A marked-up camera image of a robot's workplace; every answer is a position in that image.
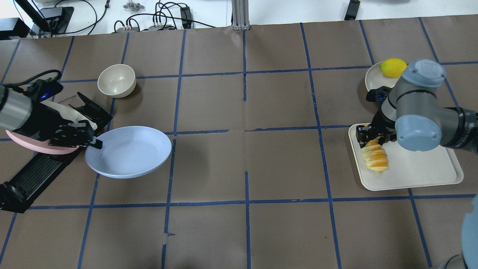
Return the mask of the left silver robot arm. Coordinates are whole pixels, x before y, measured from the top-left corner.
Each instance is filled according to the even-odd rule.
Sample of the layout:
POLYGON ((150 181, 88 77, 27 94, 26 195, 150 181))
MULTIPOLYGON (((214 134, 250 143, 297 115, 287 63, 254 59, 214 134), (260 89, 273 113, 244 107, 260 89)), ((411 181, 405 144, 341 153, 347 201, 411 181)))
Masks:
POLYGON ((83 106, 50 102, 62 91, 56 81, 36 82, 26 90, 19 86, 1 87, 1 128, 19 145, 47 154, 68 154, 80 147, 101 149, 96 136, 111 116, 96 103, 78 93, 83 106))

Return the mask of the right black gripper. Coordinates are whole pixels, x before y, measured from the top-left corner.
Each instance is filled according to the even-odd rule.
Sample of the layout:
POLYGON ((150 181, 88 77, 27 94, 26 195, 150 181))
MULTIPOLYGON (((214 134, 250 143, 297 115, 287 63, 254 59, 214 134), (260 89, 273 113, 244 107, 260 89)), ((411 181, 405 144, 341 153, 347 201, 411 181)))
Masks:
POLYGON ((381 112, 377 112, 368 125, 356 126, 356 139, 360 148, 364 148, 369 141, 378 139, 379 144, 397 141, 395 121, 381 112))

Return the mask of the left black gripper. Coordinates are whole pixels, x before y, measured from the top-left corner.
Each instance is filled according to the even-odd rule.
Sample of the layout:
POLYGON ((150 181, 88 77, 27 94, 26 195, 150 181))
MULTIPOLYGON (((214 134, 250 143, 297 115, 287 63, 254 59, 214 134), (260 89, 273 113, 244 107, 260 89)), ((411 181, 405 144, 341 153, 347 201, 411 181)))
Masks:
POLYGON ((26 122, 15 133, 49 145, 75 148, 76 146, 103 148, 87 120, 78 123, 63 119, 59 112, 41 103, 34 103, 26 122))

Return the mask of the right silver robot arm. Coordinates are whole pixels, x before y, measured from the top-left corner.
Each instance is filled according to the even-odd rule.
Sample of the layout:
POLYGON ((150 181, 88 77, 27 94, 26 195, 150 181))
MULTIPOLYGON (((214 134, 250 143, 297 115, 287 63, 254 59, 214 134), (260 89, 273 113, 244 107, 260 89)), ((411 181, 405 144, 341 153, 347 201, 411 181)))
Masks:
POLYGON ((460 183, 455 150, 477 154, 477 113, 439 106, 437 89, 446 78, 439 63, 417 59, 392 74, 383 65, 364 78, 376 114, 348 131, 360 182, 370 191, 460 183))

